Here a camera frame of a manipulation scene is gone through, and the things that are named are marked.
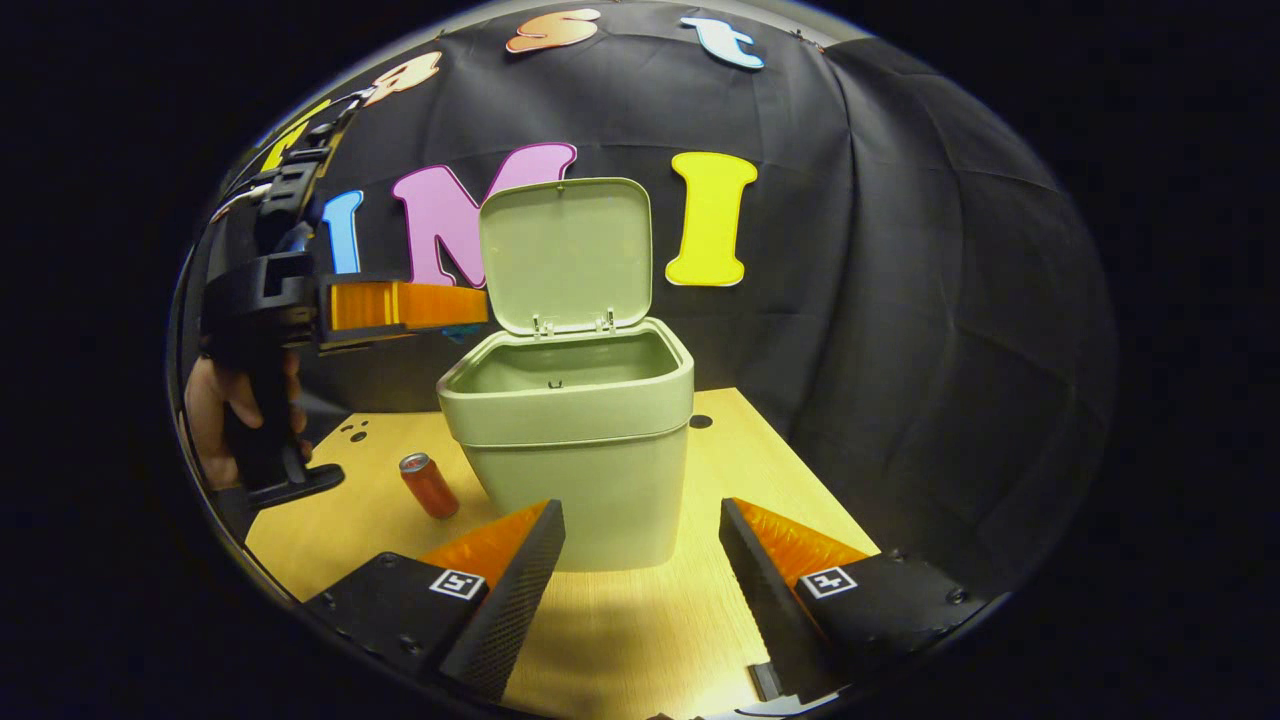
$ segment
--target open lid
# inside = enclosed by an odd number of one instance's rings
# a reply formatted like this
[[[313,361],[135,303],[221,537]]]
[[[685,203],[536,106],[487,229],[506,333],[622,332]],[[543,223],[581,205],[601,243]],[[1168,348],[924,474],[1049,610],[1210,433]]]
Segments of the open lid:
[[[480,206],[493,314],[516,334],[640,322],[653,301],[649,193],[626,178],[495,192]]]

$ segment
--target wooden table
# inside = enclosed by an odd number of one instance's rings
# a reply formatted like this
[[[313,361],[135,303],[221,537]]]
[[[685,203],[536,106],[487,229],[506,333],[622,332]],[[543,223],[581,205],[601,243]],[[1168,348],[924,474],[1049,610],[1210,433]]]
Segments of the wooden table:
[[[736,389],[699,392],[671,561],[616,573],[554,573],[503,705],[558,717],[676,720],[759,702],[748,671],[768,653],[717,537],[721,501],[741,497],[869,555],[879,550]],[[498,519],[439,413],[357,413],[316,448],[339,462],[334,489],[259,514],[247,544],[302,601],[374,555],[417,557]],[[357,432],[367,437],[351,442]],[[461,502],[433,520],[397,471],[430,454]]]

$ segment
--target letter m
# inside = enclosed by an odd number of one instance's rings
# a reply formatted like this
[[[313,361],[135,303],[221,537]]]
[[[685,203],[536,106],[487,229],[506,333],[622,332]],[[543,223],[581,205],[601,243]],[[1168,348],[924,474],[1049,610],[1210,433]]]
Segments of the letter m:
[[[564,179],[564,170],[577,158],[577,149],[563,142],[543,142],[517,147],[493,178],[488,199],[494,192]],[[471,287],[484,287],[484,261],[480,255],[480,202],[471,199],[457,176],[445,165],[415,170],[392,187],[392,195],[404,202],[408,229],[408,255],[413,279],[420,284],[458,284],[444,272],[440,251]]]

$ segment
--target human hand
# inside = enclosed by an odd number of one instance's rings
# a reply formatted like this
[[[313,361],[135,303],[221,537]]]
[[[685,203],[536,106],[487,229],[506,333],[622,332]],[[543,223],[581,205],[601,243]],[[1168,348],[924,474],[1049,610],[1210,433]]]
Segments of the human hand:
[[[298,355],[287,351],[283,370],[291,404],[302,393],[298,366]],[[239,468],[236,465],[236,456],[227,443],[224,432],[227,406],[230,405],[236,416],[247,427],[253,429],[262,427],[262,413],[253,398],[248,375],[221,368],[210,357],[201,357],[187,380],[184,401],[196,456],[205,470],[210,489],[236,487],[239,484]],[[307,425],[307,415],[297,405],[289,406],[289,425],[294,434],[301,433]],[[310,461],[311,443],[298,439],[298,446],[303,460]]]

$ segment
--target red can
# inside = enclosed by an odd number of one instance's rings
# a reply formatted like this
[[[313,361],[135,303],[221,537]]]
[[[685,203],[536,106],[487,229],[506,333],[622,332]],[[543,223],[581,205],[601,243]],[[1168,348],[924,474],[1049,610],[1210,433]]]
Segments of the red can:
[[[440,469],[425,452],[415,452],[401,460],[401,477],[426,514],[438,520],[458,511],[458,498],[453,497]]]

